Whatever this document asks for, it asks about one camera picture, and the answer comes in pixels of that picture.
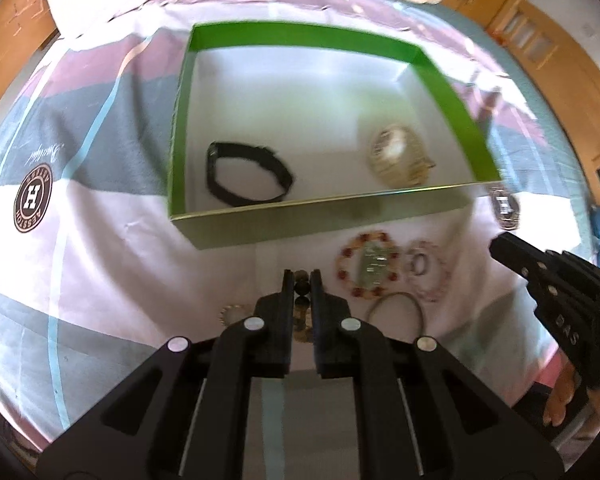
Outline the person right hand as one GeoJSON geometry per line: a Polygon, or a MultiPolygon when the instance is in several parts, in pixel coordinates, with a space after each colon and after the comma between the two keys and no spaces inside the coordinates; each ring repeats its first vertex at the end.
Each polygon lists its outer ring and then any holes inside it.
{"type": "Polygon", "coordinates": [[[559,373],[554,388],[545,403],[542,422],[545,427],[560,426],[567,413],[567,405],[576,393],[576,369],[567,362],[559,373]]]}

